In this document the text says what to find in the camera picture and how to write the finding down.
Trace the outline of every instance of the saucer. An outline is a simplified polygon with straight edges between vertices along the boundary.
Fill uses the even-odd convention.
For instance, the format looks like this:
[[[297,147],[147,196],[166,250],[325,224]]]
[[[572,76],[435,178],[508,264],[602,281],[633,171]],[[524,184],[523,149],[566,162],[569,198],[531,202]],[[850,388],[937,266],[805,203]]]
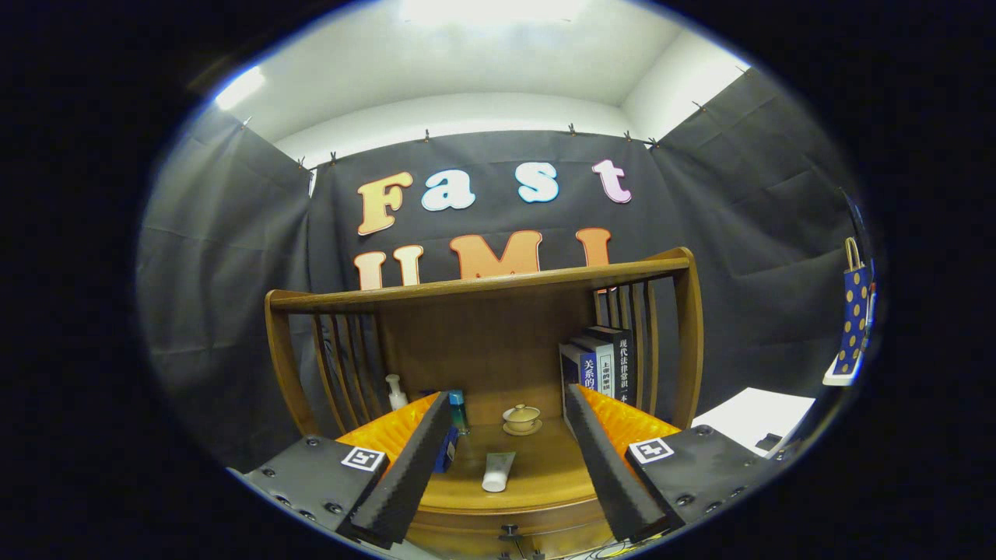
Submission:
[[[542,420],[536,420],[536,425],[534,425],[533,427],[531,427],[526,431],[515,431],[511,429],[506,423],[501,424],[501,428],[504,429],[505,433],[508,433],[509,435],[529,435],[530,433],[536,433],[537,431],[540,430],[541,427],[543,427]]]

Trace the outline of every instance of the bag handle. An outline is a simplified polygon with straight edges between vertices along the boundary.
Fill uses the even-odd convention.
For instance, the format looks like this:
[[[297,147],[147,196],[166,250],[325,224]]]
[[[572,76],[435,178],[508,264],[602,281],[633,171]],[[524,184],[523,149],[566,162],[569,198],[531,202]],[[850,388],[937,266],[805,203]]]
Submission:
[[[844,240],[844,249],[848,252],[848,272],[865,266],[858,254],[858,242],[853,237]]]

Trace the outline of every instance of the ceiling light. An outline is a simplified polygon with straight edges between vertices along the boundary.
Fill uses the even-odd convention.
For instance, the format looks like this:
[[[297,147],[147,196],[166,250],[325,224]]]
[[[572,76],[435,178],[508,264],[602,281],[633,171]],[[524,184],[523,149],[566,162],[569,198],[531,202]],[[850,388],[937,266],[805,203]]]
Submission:
[[[263,85],[263,75],[259,71],[258,66],[254,66],[247,70],[242,76],[239,76],[228,85],[227,88],[218,94],[218,97],[214,98],[214,102],[218,104],[222,110],[227,111],[240,101],[249,97]]]
[[[573,21],[587,3],[588,0],[402,0],[401,20],[469,25]]]

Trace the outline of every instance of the black book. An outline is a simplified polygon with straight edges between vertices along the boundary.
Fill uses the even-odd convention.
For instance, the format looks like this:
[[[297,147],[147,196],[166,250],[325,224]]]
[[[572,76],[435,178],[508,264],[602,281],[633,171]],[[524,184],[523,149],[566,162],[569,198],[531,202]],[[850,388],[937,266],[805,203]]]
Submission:
[[[632,346],[632,331],[597,326],[585,329],[584,334],[612,343],[615,357],[614,383],[616,390],[614,395],[617,401],[635,406],[638,379],[636,378],[636,354]]]

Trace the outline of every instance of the orange letter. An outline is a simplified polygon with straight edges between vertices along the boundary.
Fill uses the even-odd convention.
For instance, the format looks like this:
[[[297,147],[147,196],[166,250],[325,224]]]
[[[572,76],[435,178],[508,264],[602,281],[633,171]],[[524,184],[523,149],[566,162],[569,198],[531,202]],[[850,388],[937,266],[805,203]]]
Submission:
[[[401,263],[402,286],[414,286],[418,283],[418,257],[423,252],[421,245],[405,245],[394,249],[394,259]]]
[[[387,255],[380,251],[372,251],[357,255],[353,264],[360,269],[360,289],[375,290],[382,287],[380,283],[380,266],[387,260]]]
[[[609,264],[608,245],[613,235],[607,229],[586,227],[585,229],[579,229],[578,233],[575,233],[574,236],[585,247],[586,266],[604,266]],[[599,293],[604,294],[606,290],[599,290]]]
[[[501,260],[480,235],[461,235],[449,242],[460,261],[460,278],[485,278],[540,271],[539,231],[516,231],[508,238]]]
[[[364,198],[364,222],[357,231],[360,235],[370,235],[375,231],[388,229],[394,224],[394,216],[388,216],[385,208],[391,210],[401,208],[401,189],[399,186],[411,186],[411,173],[403,171],[381,180],[369,182],[357,189]]]

